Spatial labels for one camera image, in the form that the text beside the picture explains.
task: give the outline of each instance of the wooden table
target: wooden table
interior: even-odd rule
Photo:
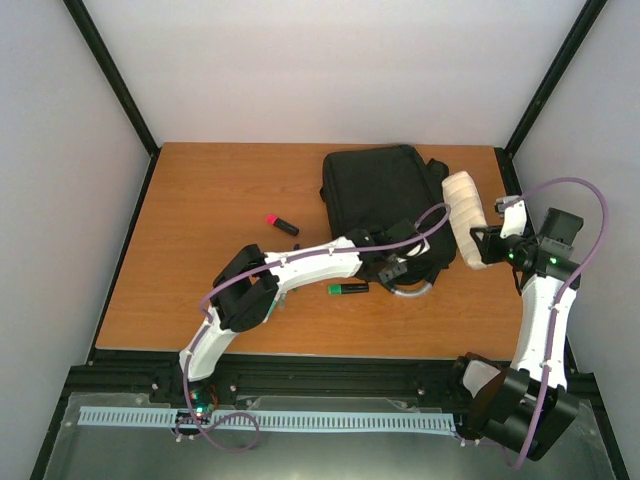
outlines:
[[[179,350],[202,322],[200,299],[244,245],[263,251],[331,239],[318,191],[326,154],[363,146],[315,144],[165,144],[96,346]],[[425,160],[475,179],[487,220],[504,195],[491,147],[419,146]],[[275,213],[297,238],[265,223]],[[290,292],[268,323],[236,338],[229,351],[359,357],[453,358],[467,351],[511,358],[521,300],[506,264],[482,271],[456,258],[419,299],[369,294],[329,296],[327,285]]]

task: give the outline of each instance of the red marker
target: red marker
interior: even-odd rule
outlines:
[[[285,222],[281,218],[276,217],[275,215],[267,215],[267,223],[273,225],[276,228],[279,228],[283,232],[288,233],[289,235],[293,235],[294,237],[298,235],[300,229],[294,225],[291,225],[289,222]]]

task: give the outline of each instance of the black frame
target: black frame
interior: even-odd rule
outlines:
[[[31,480],[44,478],[49,456],[72,393],[136,392],[148,393],[152,399],[159,402],[176,405],[181,405],[182,402],[179,389],[176,391],[173,385],[177,354],[96,350],[95,348],[97,335],[160,155],[160,147],[153,139],[84,2],[82,0],[63,1],[149,154],[149,166],[100,315],[87,364],[72,367],[69,371]],[[513,162],[516,152],[606,3],[607,0],[586,1],[508,144],[505,148],[495,148],[498,168],[508,195],[522,193]],[[220,401],[226,404],[236,404],[239,395],[383,396],[421,407],[441,408],[444,412],[456,415],[464,414],[465,405],[468,405],[469,399],[450,384],[452,366],[453,360],[224,355],[216,368],[214,380],[218,386]],[[593,374],[578,371],[568,342],[565,346],[565,366],[569,392],[590,401],[593,406],[616,478],[628,479],[629,475],[596,379]],[[156,384],[159,388],[153,389],[152,384]],[[244,403],[237,403],[239,408],[243,405]]]

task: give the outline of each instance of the white wall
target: white wall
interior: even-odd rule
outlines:
[[[569,338],[579,367],[596,374],[631,478],[640,478],[640,2],[609,2],[516,156],[524,188],[563,175],[602,189],[611,232],[582,278]],[[532,200],[585,218],[575,258],[600,225],[596,200],[556,187]]]
[[[504,145],[584,0],[87,0],[158,141]]]
[[[147,157],[62,2],[0,5],[0,478],[84,363]]]

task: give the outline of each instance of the black bag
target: black bag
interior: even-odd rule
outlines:
[[[336,152],[327,155],[322,168],[320,195],[327,204],[333,238],[365,229],[375,238],[400,220],[412,224],[429,207],[443,202],[442,180],[449,167],[432,159],[425,165],[410,145]],[[420,225],[424,232],[434,226],[444,210],[434,212]],[[456,240],[447,222],[427,241],[430,249],[406,262],[408,271],[389,283],[412,285],[421,280],[434,283],[440,271],[456,255]]]

